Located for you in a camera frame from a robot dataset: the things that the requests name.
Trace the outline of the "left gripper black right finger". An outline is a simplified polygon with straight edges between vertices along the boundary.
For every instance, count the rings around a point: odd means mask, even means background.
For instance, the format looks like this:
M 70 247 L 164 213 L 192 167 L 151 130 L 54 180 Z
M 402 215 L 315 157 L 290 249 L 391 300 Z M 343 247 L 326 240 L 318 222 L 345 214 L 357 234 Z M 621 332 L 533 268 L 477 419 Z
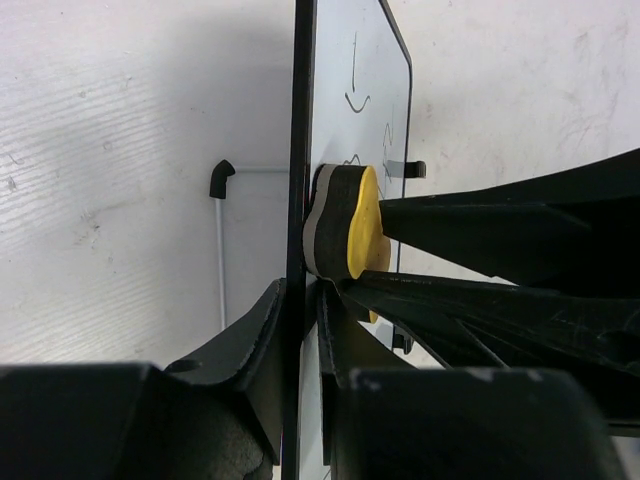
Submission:
M 418 369 L 317 286 L 324 459 L 335 479 L 621 479 L 593 401 L 551 370 Z

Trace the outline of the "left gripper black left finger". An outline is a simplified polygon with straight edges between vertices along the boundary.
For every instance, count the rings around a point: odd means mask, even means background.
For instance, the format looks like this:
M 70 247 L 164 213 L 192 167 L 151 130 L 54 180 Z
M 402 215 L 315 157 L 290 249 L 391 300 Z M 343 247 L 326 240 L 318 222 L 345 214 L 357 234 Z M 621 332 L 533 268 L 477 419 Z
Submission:
M 268 479 L 280 459 L 286 283 L 165 368 L 5 365 L 5 479 Z

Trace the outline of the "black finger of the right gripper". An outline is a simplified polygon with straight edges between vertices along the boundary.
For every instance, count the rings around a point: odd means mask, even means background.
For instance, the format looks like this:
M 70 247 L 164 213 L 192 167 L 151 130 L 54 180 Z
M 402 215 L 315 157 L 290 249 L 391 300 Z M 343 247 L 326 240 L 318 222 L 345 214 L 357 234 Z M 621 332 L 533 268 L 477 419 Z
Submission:
M 409 333 L 448 368 L 556 369 L 611 425 L 639 422 L 639 302 L 497 283 L 367 271 L 347 300 Z
M 385 200 L 386 236 L 487 277 L 639 294 L 639 152 L 497 187 Z

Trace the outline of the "yellow whiteboard eraser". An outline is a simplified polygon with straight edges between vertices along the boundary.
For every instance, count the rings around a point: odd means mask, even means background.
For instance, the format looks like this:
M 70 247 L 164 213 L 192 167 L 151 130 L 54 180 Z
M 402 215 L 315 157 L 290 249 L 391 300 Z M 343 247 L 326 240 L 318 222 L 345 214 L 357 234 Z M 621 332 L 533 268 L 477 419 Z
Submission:
M 336 285 L 356 280 L 365 271 L 389 270 L 391 241 L 383 233 L 373 167 L 318 168 L 302 245 L 307 271 Z

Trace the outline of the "small black-framed whiteboard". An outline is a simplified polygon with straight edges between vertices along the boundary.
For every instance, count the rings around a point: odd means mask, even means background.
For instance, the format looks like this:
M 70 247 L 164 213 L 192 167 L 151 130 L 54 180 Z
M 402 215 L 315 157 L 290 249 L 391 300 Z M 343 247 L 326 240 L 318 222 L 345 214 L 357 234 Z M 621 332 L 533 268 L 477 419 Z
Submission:
M 375 168 L 381 198 L 401 198 L 412 96 L 412 64 L 385 1 L 295 4 L 289 212 L 286 254 L 293 304 L 294 390 L 286 397 L 284 479 L 327 479 L 321 427 L 319 328 L 306 305 L 303 221 L 322 164 Z

